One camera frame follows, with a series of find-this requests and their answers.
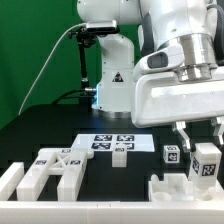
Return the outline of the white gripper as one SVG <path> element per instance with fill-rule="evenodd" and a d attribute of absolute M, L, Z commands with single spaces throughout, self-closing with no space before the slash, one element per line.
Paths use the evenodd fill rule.
<path fill-rule="evenodd" d="M 213 118 L 213 136 L 224 145 L 224 69 L 217 69 L 210 80 L 181 83 L 173 72 L 141 77 L 133 91 L 132 123 L 138 127 L 172 124 L 185 153 L 191 151 L 184 121 Z"/>

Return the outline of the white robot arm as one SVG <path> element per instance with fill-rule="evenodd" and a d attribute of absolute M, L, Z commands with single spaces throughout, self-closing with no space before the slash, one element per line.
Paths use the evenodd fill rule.
<path fill-rule="evenodd" d="M 129 114 L 139 128 L 171 124 L 186 151 L 185 124 L 209 119 L 224 144 L 224 11 L 217 0 L 79 0 L 77 10 L 101 45 L 95 111 Z"/>

